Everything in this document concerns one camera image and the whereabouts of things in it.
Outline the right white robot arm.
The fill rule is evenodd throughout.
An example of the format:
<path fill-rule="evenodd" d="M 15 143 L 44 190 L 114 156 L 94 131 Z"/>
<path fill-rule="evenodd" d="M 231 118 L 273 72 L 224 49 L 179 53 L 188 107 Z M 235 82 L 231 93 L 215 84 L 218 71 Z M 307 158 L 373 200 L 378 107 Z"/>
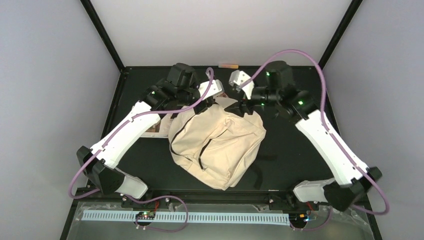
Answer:
<path fill-rule="evenodd" d="M 241 96 L 225 110 L 243 117 L 252 115 L 255 106 L 274 107 L 311 142 L 328 165 L 332 178 L 304 180 L 286 193 L 284 200 L 290 209 L 299 209 L 306 202 L 321 202 L 346 211 L 382 177 L 381 171 L 360 160 L 327 123 L 327 115 L 315 104 L 311 94 L 296 87 L 290 65 L 278 60 L 268 63 L 264 69 L 266 86 L 256 86 L 244 71 L 231 73 L 229 85 Z"/>

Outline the beige canvas backpack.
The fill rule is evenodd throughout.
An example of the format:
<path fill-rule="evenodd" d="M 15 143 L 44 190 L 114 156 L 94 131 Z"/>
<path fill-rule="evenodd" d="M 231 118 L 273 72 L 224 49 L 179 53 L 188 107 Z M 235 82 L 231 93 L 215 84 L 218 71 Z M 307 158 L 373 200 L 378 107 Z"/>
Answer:
<path fill-rule="evenodd" d="M 266 136 L 261 116 L 238 116 L 225 110 L 237 101 L 216 97 L 206 111 L 180 112 L 168 130 L 169 150 L 175 164 L 217 190 L 235 187 L 255 161 Z"/>

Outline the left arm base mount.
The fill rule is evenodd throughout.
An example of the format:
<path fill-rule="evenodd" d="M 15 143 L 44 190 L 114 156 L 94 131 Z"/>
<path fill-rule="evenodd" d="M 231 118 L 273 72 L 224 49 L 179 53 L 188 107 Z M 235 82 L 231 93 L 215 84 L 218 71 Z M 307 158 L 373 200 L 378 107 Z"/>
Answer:
<path fill-rule="evenodd" d="M 171 192 L 160 190 L 148 190 L 143 196 L 136 198 L 129 195 L 122 197 L 121 206 L 123 208 L 153 210 L 159 207 L 168 206 L 172 201 Z"/>

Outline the orange highlighter pen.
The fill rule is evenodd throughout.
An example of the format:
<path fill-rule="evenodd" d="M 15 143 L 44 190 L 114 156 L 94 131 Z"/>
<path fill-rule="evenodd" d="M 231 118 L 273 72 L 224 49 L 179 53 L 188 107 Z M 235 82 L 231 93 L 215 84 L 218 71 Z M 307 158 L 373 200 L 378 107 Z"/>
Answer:
<path fill-rule="evenodd" d="M 238 64 L 230 64 L 230 63 L 220 63 L 218 64 L 219 68 L 222 69 L 238 69 L 239 65 Z"/>

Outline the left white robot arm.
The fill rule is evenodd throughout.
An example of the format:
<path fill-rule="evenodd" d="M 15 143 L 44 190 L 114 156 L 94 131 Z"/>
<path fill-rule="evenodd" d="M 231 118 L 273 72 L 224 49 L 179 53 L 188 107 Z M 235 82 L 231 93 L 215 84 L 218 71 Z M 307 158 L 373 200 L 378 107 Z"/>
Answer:
<path fill-rule="evenodd" d="M 76 153 L 80 169 L 69 184 L 68 195 L 82 199 L 102 192 L 140 199 L 148 186 L 139 177 L 118 169 L 120 160 L 143 133 L 166 115 L 189 110 L 201 114 L 213 105 L 214 97 L 223 93 L 224 87 L 211 67 L 205 74 L 208 80 L 200 82 L 193 67 L 174 64 L 167 77 L 147 88 L 113 130 L 91 147 L 81 146 Z"/>

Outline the pink illustrated paperback book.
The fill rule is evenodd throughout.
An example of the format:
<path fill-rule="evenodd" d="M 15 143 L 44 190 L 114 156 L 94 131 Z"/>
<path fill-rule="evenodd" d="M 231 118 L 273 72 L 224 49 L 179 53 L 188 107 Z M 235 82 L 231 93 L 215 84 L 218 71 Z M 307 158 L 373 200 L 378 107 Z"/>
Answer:
<path fill-rule="evenodd" d="M 229 98 L 229 96 L 226 93 L 221 93 L 219 95 L 216 96 L 217 98 Z"/>

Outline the white coffee cover book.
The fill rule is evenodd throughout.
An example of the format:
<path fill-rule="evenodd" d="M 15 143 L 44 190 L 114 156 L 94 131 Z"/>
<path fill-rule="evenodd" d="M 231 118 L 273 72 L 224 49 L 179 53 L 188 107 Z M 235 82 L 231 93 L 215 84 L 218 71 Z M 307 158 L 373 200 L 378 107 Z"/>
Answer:
<path fill-rule="evenodd" d="M 167 114 L 158 123 L 147 129 L 140 137 L 167 139 L 172 121 L 172 114 Z"/>

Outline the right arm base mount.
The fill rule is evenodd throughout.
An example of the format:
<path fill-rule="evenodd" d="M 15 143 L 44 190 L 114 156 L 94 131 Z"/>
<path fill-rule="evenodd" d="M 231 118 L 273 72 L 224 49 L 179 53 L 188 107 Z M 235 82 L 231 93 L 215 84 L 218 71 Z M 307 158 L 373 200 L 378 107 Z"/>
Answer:
<path fill-rule="evenodd" d="M 299 201 L 292 191 L 270 191 L 267 194 L 270 210 L 281 210 L 284 213 L 306 213 L 318 211 L 319 205 Z"/>

